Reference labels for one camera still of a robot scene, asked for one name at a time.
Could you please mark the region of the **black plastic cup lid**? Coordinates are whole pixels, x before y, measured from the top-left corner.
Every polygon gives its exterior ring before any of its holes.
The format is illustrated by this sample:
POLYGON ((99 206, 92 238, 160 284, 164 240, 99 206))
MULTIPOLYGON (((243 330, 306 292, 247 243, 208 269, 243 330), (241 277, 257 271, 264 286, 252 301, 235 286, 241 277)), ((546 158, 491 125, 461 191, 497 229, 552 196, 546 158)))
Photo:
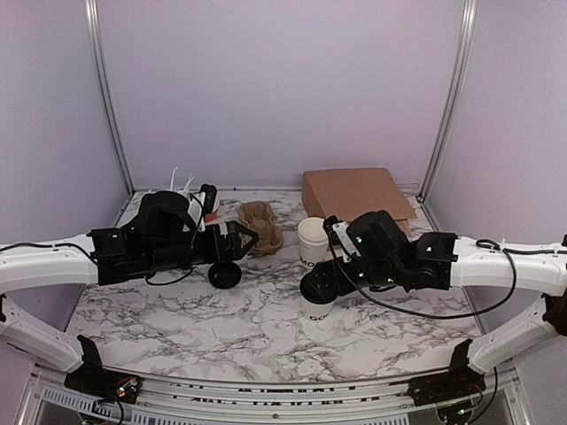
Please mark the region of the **black plastic cup lid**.
POLYGON ((338 297, 336 284, 316 272, 310 272, 301 279, 299 290, 303 298, 317 304, 334 302, 338 297))

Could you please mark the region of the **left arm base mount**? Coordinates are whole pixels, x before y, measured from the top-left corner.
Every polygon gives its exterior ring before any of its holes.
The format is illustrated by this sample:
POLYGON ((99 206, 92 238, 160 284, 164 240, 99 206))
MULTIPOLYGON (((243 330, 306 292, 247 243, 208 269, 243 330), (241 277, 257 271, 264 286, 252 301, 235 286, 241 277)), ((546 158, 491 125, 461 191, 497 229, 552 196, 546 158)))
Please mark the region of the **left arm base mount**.
POLYGON ((64 386, 93 396, 117 398, 133 405, 138 398, 141 377, 105 368, 96 344, 86 336, 77 336, 77 340, 82 348, 82 363, 66 374, 64 386))

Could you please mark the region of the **brown paper bag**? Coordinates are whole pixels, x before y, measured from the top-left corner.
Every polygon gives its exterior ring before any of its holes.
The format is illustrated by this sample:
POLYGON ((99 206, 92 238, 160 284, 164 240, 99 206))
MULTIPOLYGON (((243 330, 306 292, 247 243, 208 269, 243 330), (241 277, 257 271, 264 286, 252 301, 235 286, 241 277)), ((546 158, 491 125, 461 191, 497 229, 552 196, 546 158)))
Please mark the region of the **brown paper bag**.
POLYGON ((387 211, 411 235, 409 222, 417 217, 406 196, 385 168, 347 168, 306 171, 302 204, 310 217, 331 215, 352 221, 367 212, 387 211))

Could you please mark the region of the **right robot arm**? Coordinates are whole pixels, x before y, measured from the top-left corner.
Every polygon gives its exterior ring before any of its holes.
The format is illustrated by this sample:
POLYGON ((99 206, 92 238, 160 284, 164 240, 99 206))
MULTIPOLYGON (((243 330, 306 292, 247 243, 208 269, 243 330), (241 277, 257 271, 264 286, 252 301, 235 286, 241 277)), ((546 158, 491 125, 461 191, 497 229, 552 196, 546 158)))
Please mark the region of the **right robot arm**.
POLYGON ((449 397, 460 395, 474 375, 566 333, 565 243, 506 244, 443 232, 409 241, 386 211, 366 212, 350 223, 331 216, 323 228, 342 254, 302 278, 300 292, 311 305, 330 306, 363 288, 393 286, 405 291, 494 286, 539 293, 514 319, 454 348, 449 369, 439 377, 439 389, 449 397))

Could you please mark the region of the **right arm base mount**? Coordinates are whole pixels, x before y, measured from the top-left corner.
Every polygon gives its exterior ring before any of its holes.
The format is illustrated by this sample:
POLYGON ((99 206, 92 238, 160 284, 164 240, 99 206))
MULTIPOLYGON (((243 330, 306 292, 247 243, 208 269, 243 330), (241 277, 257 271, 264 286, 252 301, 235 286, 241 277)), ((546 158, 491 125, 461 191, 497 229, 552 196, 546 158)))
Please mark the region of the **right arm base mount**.
POLYGON ((418 376, 408 381, 408 395, 415 406, 466 397, 486 389, 485 374, 470 367, 468 350, 471 344, 472 340, 468 339, 454 348, 446 372, 418 376))

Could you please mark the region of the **white paper coffee cup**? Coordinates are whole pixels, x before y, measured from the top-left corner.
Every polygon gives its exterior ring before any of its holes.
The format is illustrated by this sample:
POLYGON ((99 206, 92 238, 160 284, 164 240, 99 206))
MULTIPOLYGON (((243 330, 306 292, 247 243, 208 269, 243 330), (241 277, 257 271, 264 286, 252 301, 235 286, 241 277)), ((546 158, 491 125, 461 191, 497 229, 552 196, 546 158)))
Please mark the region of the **white paper coffee cup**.
POLYGON ((303 314, 309 321, 318 322, 324 320, 328 317, 332 307, 333 302, 317 304, 306 298, 302 299, 303 314))

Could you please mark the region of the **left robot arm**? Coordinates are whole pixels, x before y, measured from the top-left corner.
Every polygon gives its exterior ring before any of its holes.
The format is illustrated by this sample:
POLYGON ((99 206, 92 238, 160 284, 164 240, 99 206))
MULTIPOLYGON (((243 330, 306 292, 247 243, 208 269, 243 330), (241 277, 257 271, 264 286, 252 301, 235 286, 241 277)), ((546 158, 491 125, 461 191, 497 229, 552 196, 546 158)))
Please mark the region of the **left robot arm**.
POLYGON ((259 236, 235 221, 206 223, 216 188, 203 185, 184 196, 172 190, 142 197, 136 216, 119 228, 100 228, 72 238, 44 243, 14 243, 1 249, 1 339, 66 373, 94 394, 112 386, 96 344, 69 336, 37 319, 11 298, 15 290, 63 284, 107 286, 136 279, 148 282, 156 273, 191 273, 207 265, 209 282, 231 289, 241 279, 237 262, 259 236))

